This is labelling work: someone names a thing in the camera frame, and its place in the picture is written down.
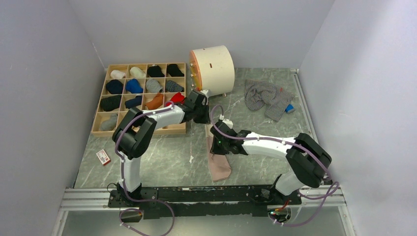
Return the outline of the pink beige underwear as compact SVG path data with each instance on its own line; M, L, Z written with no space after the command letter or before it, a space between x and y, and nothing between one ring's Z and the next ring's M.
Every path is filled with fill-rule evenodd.
M208 169L212 181L218 182L226 180L230 176L232 168L225 155L213 154L210 151L213 144L213 134L210 132L211 127L211 124L205 124Z

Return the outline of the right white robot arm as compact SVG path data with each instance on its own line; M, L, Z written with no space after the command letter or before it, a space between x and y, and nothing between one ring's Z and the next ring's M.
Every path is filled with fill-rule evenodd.
M265 155L287 161L290 169L274 181L271 200L284 203L289 195L303 186L320 186L332 162L331 156L308 134L278 138L241 130L236 132L225 120L219 120L211 128L214 154Z

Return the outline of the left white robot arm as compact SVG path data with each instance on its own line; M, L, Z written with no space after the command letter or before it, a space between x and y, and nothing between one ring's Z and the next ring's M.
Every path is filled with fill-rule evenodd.
M115 153L120 157L120 179L117 190L129 207L142 199L140 180L141 157L147 151L154 132L162 127L189 121L209 122L208 90L193 90L182 102L169 101L155 110L131 108L115 129L112 139Z

